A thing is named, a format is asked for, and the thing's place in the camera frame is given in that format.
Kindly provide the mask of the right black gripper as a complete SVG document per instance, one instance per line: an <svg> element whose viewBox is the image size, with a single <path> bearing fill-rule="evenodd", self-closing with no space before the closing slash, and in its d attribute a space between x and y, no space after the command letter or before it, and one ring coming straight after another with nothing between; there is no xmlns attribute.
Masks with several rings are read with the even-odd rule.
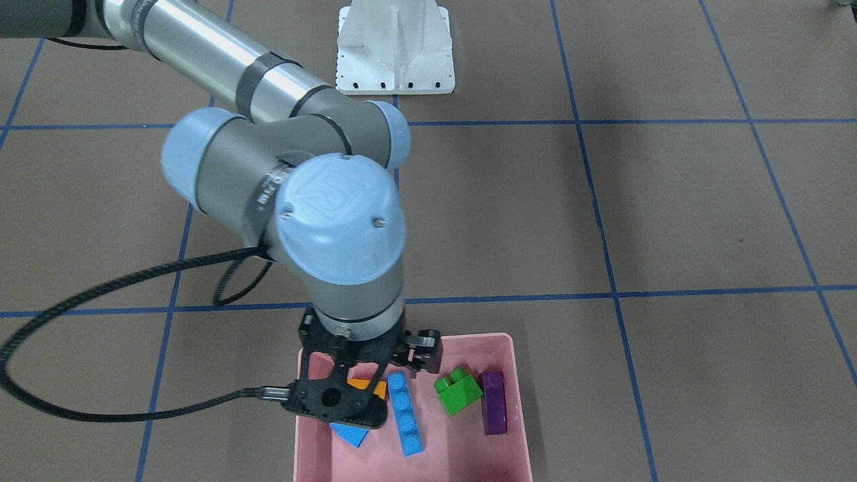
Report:
<svg viewBox="0 0 857 482"><path fill-rule="evenodd" d="M438 374L442 364L441 332L423 329L411 333L407 330L403 309L389 325L386 324L387 314L361 323L336 321L333 327L326 327L322 314L313 308L306 309L298 327L302 342L299 379L310 379L310 357L314 353L329 356L334 364L331 370L339 366L348 370L359 363L371 363L377 365L380 373L394 364L409 369L414 375L417 372Z"/></svg>

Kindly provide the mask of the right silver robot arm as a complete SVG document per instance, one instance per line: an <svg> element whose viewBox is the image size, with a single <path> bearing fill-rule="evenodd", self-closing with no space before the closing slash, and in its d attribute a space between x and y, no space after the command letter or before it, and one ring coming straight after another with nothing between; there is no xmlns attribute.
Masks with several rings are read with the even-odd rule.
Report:
<svg viewBox="0 0 857 482"><path fill-rule="evenodd" d="M438 335L409 335L406 226L392 172L409 155L400 110L358 102L196 1L3 1L2 37L97 37L150 55L222 104L175 124L169 184L261 257L288 266L319 323L346 341L395 333L383 363L440 369Z"/></svg>

